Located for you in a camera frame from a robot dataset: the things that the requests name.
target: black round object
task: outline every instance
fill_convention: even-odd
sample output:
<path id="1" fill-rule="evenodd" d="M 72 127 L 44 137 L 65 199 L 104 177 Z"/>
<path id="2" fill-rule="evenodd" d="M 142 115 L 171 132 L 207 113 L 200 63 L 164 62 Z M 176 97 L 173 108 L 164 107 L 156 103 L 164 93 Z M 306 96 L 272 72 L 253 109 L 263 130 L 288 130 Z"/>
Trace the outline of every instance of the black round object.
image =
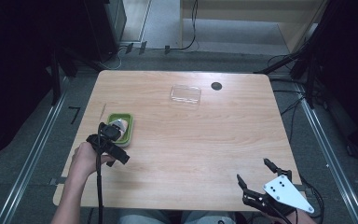
<path id="1" fill-rule="evenodd" d="M 222 84 L 220 84 L 220 82 L 212 83 L 211 87 L 212 87 L 212 89 L 214 89 L 216 91 L 220 91 L 223 88 L 223 86 L 222 86 Z"/>

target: gray carpet floor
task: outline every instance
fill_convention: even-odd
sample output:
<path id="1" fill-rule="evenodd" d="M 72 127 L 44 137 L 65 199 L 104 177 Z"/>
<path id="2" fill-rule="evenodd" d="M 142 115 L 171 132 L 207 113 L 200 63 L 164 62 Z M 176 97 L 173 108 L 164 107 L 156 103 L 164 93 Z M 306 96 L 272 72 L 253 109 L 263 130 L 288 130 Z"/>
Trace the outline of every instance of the gray carpet floor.
<path id="1" fill-rule="evenodd" d="M 248 55 L 238 53 L 211 53 L 191 52 L 184 53 L 172 51 L 165 54 L 163 50 L 147 49 L 144 54 L 139 54 L 134 49 L 129 54 L 120 54 L 118 58 L 105 63 L 109 67 L 117 67 L 122 70 L 161 70 L 161 71 L 216 71 L 230 73 L 253 72 L 265 68 L 269 55 Z M 78 64 L 79 73 L 70 78 L 66 97 L 62 109 L 54 123 L 50 136 L 43 152 L 32 173 L 30 182 L 24 191 L 17 210 L 11 219 L 11 223 L 49 223 L 55 212 L 56 206 L 52 203 L 55 186 L 48 184 L 52 177 L 61 175 L 62 168 L 68 157 L 78 125 L 85 111 L 88 99 L 98 74 L 87 66 Z M 282 68 L 280 73 L 287 72 Z M 273 90 L 293 90 L 293 84 L 287 82 L 271 82 Z M 291 92 L 275 92 L 278 107 L 281 111 L 298 99 Z M 0 212 L 5 204 L 11 187 L 17 179 L 19 172 L 27 159 L 34 140 L 51 108 L 52 94 L 49 93 L 39 104 L 35 112 L 23 124 L 12 143 L 0 152 Z M 75 110 L 69 106 L 80 107 L 80 113 L 71 124 Z M 358 196 L 358 159 L 349 157 L 345 150 L 345 142 L 339 134 L 335 123 L 322 106 L 316 105 L 315 110 L 320 115 L 320 121 L 327 135 L 335 146 L 339 161 L 341 162 L 347 177 L 352 183 Z M 337 188 L 337 183 L 326 166 L 326 160 L 321 148 L 314 137 L 312 128 L 301 106 L 296 109 L 293 119 L 288 112 L 282 116 L 284 127 L 288 136 L 293 132 L 291 147 L 296 159 L 299 172 L 323 195 L 324 198 L 324 223 L 353 223 L 348 209 Z M 316 214 L 320 209 L 316 200 L 309 195 L 309 201 L 316 208 Z M 90 208 L 82 208 L 81 221 L 86 223 Z M 105 209 L 105 223 L 116 223 L 115 209 Z M 91 223 L 96 223 L 97 212 Z M 268 223 L 259 217 L 254 223 Z"/>

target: human arm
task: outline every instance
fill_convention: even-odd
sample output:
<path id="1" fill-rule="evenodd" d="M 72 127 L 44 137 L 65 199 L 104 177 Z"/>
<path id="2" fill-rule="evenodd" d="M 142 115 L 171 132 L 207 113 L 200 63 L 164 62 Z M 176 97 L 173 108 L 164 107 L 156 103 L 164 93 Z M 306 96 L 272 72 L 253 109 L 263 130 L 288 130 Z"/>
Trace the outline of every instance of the human arm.
<path id="1" fill-rule="evenodd" d="M 60 204 L 51 221 L 52 224 L 79 223 L 81 197 L 89 175 L 96 171 L 96 157 L 97 153 L 90 143 L 82 143 L 75 149 Z M 101 163 L 114 160 L 107 155 L 101 156 Z"/>

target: green tray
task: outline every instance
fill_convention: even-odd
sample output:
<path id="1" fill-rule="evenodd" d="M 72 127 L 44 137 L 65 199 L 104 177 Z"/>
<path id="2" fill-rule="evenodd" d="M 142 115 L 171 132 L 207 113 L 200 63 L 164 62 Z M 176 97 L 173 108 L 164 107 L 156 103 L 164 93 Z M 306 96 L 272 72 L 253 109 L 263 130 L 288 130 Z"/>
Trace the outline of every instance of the green tray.
<path id="1" fill-rule="evenodd" d="M 115 144 L 118 147 L 126 147 L 127 145 L 130 144 L 131 136 L 132 136 L 132 124 L 133 124 L 132 115 L 131 114 L 111 114 L 107 118 L 107 123 L 110 123 L 115 119 L 124 119 L 129 123 L 129 126 L 127 127 L 127 131 L 124 133 L 124 136 L 120 140 L 115 142 Z"/>

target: wooden table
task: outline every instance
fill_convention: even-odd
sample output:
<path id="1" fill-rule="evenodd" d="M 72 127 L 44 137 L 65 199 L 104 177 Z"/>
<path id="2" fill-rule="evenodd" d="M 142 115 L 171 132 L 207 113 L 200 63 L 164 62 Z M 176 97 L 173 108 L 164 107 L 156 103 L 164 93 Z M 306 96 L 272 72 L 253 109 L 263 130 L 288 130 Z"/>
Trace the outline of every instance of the wooden table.
<path id="1" fill-rule="evenodd" d="M 213 82 L 223 88 L 215 91 Z M 199 104 L 171 100 L 175 84 L 201 88 Z M 239 174 L 264 193 L 275 178 L 263 158 L 293 171 L 296 164 L 278 107 L 264 75 L 198 72 L 102 71 L 89 99 L 62 176 L 75 148 L 111 113 L 134 118 L 126 165 L 103 166 L 106 207 L 246 211 Z M 58 204 L 63 185 L 57 187 Z M 82 206 L 97 206 L 96 174 Z"/>

